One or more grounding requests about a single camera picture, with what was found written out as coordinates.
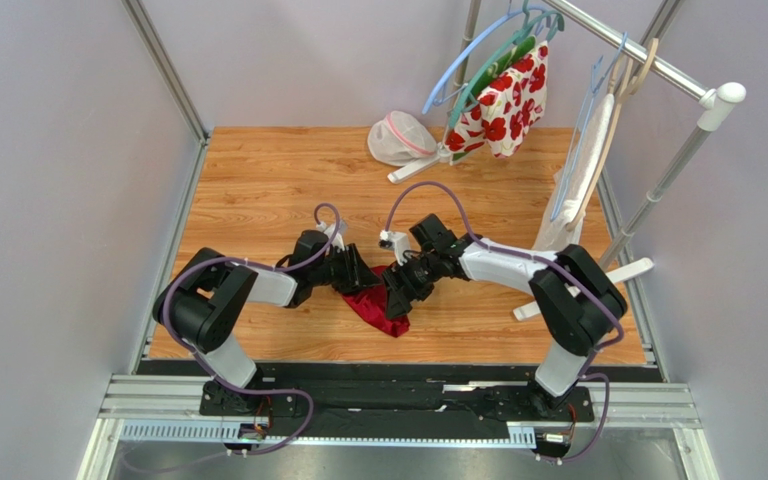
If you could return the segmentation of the wooden hanger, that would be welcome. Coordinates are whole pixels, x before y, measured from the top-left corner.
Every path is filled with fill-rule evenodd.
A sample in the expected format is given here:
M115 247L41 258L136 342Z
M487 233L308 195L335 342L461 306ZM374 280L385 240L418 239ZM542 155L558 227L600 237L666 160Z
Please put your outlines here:
M565 226L567 231L573 231L577 226L579 226L582 223L582 219L586 215L586 208L588 206L588 203L590 202L591 196L593 195L596 189L600 174L602 173L603 167L606 163L606 160L612 145L612 141L614 139L617 124L620 118L620 114L623 108L623 104L630 96L635 95L636 92L640 89L641 85L645 81L645 78L647 77L655 61L658 48L659 48L659 38L654 37L649 41L649 44L647 46L646 59L641 68L639 75L633 74L632 60L629 60L627 62L626 70L623 76L621 77L620 81L617 81L618 68L614 67L612 70L610 86L614 87L613 94L612 94L614 98L614 104L612 107L609 124L606 128L606 132L604 135L603 144L601 145L600 157L594 169L593 175L591 176L590 182L588 183L584 200L581 203L579 210L576 212L576 215L574 216L573 220Z

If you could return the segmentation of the white metal clothes rack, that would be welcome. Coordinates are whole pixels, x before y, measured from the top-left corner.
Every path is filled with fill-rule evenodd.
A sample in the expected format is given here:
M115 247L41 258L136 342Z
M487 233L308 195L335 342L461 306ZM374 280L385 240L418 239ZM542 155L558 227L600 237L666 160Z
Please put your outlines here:
M647 86L621 118L609 155L616 204L662 198L632 239L655 260L644 279L665 336L738 330L768 306L768 1L691 1L659 56L714 88L746 91L713 132L667 81Z

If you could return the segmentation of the light blue hanger left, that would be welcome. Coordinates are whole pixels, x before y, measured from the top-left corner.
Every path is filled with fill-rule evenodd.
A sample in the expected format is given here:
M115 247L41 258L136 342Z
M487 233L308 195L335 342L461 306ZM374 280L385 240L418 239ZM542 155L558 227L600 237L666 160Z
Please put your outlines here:
M540 1L498 1L493 17L484 19L486 1L470 1L457 54L442 71L420 107L423 115L444 107L455 109L472 81L492 62L534 34L553 27L543 17L550 12Z

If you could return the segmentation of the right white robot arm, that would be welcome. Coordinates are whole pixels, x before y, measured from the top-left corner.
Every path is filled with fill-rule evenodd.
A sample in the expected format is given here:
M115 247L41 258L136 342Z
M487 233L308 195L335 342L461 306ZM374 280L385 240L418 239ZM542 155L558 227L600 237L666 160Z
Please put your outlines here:
M628 310L625 297L580 245L534 251L472 232L458 237L434 214L410 233L419 252L403 256L382 273L387 317L408 314L442 278L493 283L531 295L553 339L534 377L536 389L547 399L568 394Z

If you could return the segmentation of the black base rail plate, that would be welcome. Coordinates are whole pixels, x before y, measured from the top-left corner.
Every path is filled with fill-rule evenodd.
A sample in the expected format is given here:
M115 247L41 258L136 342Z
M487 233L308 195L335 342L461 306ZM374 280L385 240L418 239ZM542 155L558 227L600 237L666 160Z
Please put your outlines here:
M240 418L239 434L325 438L485 440L509 422L555 429L599 419L588 390L559 400L539 393L533 365L265 362L240 395L209 380L194 361L147 360L139 375L194 376L195 411Z

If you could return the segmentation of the white mesh laundry bag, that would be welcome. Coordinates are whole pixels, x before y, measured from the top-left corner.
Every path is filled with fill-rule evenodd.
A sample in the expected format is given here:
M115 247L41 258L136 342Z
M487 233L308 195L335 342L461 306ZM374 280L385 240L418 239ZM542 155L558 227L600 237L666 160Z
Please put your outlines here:
M438 143L414 116L391 111L373 124L367 135L367 149L377 161L401 167L409 162L431 157Z

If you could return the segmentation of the red floral cloth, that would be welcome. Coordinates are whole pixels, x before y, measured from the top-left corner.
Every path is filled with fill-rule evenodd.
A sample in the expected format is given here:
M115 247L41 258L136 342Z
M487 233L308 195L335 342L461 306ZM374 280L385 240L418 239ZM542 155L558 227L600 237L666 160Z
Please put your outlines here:
M484 88L460 115L444 145L454 163L487 146L496 158L518 151L530 128L545 114L549 42L538 42Z

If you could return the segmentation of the light blue hanger right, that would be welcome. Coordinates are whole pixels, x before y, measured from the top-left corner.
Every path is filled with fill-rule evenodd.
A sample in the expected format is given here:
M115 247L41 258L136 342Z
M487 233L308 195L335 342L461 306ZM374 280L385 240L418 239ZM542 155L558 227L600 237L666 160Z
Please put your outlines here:
M551 221L562 217L566 223L571 222L584 200L600 157L614 104L612 93L606 93L603 85L616 67L628 37L627 32L622 34L620 45L606 66L603 66L604 57L600 56L590 68L588 87L574 126L567 158L561 176L556 181L555 197L550 210Z

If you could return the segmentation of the dark red cloth napkin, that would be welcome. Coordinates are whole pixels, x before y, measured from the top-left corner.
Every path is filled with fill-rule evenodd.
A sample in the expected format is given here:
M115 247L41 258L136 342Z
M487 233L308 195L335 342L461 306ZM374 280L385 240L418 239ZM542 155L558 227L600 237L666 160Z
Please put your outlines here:
M387 265L379 265L370 268L370 275L364 275L358 287L341 293L346 304L366 324L375 329L398 338L410 329L410 320L407 315L389 318L387 310L387 290L382 280L382 274Z

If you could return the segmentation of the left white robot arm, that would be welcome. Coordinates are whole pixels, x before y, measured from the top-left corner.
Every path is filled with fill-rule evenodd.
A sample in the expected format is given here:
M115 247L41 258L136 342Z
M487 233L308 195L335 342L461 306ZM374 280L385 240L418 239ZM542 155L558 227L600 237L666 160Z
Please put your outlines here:
M275 266L200 249L158 295L152 318L203 362L210 375L246 390L258 374L234 335L246 304L296 308L317 287L352 295L382 284L340 232L305 230Z

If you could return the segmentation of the white towel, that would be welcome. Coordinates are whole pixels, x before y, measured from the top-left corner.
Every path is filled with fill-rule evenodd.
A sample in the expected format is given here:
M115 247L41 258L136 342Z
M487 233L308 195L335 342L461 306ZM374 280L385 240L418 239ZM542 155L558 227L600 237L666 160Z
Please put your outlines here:
M575 128L565 164L554 175L555 188L533 243L535 250L559 251L580 243L615 103L613 94L585 102L590 116L583 127Z

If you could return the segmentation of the teal hanger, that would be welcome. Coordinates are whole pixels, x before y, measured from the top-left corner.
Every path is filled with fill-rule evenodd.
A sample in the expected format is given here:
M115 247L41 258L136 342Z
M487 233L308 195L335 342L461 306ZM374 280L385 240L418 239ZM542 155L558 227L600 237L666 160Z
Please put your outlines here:
M520 28L503 41L475 74L468 78L466 67L472 53L491 34L518 18L522 20ZM551 40L564 29L565 21L560 12L543 6L531 6L527 1L518 9L511 7L505 15L480 33L475 32L475 19L470 18L459 55L435 84L423 111L428 112L433 106L447 104L449 109L446 128L453 129L462 112L476 104L481 91L515 61L530 53L537 45L539 37Z

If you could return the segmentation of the light blue hanger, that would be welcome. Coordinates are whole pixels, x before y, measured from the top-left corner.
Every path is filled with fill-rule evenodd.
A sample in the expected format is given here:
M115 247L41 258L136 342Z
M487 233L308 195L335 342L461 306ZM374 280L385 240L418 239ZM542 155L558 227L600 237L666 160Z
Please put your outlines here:
M423 115L444 107L455 109L472 81L492 62L534 34L553 27L543 17L550 12L540 1L498 1L493 17L484 19L486 1L470 1L457 54L442 71L420 107Z
M561 176L556 181L555 197L550 210L551 221L562 217L566 223L571 222L584 200L600 157L614 104L612 93L606 93L603 85L616 67L628 37L627 32L622 34L620 45L606 66L603 66L604 57L600 56L590 68L588 87L574 126L567 158Z

